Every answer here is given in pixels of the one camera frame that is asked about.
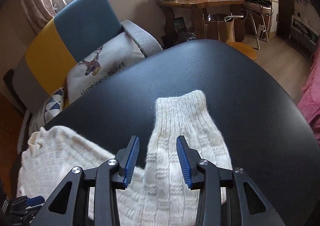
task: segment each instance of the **white pillow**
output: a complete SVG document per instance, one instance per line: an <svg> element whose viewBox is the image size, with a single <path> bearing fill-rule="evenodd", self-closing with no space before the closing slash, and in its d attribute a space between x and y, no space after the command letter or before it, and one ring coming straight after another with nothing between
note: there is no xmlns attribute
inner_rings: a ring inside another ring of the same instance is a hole
<svg viewBox="0 0 320 226"><path fill-rule="evenodd" d="M63 110L63 91L64 88L61 87L53 92L39 111L32 116L29 124L29 136L31 136L33 132L40 131L40 127L44 127Z"/></svg>
<svg viewBox="0 0 320 226"><path fill-rule="evenodd" d="M144 59L134 41L122 32L73 67L67 76L71 104L106 78Z"/></svg>

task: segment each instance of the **pink blanket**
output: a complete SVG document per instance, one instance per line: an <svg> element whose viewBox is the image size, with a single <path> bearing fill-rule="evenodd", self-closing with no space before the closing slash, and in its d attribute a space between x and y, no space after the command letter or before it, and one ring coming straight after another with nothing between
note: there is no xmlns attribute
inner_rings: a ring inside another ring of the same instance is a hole
<svg viewBox="0 0 320 226"><path fill-rule="evenodd" d="M298 107L303 116L310 124L318 144L320 145L320 46L314 55L314 63L311 67L311 73L305 86L301 89L304 93Z"/></svg>

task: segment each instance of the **geometric patterned pillow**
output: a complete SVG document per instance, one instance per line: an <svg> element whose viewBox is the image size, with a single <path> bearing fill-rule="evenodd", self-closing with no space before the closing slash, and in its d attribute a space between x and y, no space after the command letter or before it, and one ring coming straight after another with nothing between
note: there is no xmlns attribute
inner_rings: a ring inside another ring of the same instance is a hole
<svg viewBox="0 0 320 226"><path fill-rule="evenodd" d="M40 127L45 126L51 119L63 110L64 88L61 87L45 101L42 108L32 116L29 125L29 136L40 131Z"/></svg>

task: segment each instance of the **white sweater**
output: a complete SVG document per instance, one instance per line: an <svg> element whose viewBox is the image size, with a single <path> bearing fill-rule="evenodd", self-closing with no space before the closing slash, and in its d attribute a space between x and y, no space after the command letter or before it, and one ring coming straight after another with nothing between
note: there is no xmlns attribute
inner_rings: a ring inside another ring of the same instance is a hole
<svg viewBox="0 0 320 226"><path fill-rule="evenodd" d="M199 191L184 183L176 138L184 135L190 148L218 167L232 169L222 135L206 109L202 91L156 101L156 123L151 135L145 169L136 167L129 187L117 190L120 223L124 226L167 226L195 224ZM89 169L114 154L86 140L67 127L41 128L28 141L22 154L18 196L49 197L74 167ZM93 191L89 217L93 219ZM226 199L221 190L221 201Z"/></svg>

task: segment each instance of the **gray armrest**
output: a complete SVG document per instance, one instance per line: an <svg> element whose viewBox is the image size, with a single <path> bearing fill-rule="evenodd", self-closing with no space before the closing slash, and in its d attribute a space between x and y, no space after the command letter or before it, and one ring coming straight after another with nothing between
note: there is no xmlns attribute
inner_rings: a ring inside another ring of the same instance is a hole
<svg viewBox="0 0 320 226"><path fill-rule="evenodd" d="M145 58L162 51L157 40L138 25L129 20L125 20L121 24L124 31L138 45Z"/></svg>

